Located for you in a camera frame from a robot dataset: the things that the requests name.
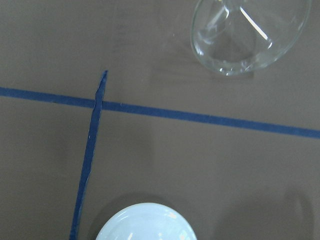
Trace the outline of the white mug lid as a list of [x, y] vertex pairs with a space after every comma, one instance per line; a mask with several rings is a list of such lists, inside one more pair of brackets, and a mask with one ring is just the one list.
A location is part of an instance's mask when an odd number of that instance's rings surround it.
[[189, 222], [174, 209], [159, 203], [130, 205], [114, 214], [97, 240], [196, 240]]

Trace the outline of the clear glass funnel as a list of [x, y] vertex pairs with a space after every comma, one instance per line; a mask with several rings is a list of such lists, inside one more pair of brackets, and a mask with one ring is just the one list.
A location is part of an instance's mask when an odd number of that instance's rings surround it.
[[224, 76], [266, 68], [296, 43], [311, 7], [310, 0], [200, 0], [192, 16], [192, 51]]

